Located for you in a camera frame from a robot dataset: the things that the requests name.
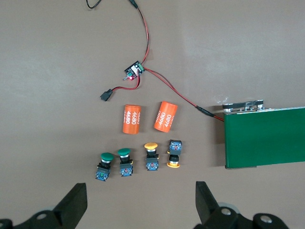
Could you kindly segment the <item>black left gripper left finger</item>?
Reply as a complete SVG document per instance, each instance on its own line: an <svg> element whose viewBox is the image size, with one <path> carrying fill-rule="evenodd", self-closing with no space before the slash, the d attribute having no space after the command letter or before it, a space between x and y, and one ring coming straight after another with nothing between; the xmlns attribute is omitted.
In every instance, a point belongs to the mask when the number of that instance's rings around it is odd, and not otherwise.
<svg viewBox="0 0 305 229"><path fill-rule="evenodd" d="M88 207L85 183L77 183L52 210L35 213L25 222L13 225L10 219L1 219L2 229L74 229Z"/></svg>

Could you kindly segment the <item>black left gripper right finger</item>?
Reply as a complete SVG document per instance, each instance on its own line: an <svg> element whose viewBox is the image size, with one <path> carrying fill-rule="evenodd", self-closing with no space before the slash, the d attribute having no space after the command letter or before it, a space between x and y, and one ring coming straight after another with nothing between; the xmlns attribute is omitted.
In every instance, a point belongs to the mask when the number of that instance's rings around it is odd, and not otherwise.
<svg viewBox="0 0 305 229"><path fill-rule="evenodd" d="M286 229L288 226L277 216L257 213L247 219L231 207L221 207L204 181L195 185L195 203L201 223L196 229Z"/></svg>

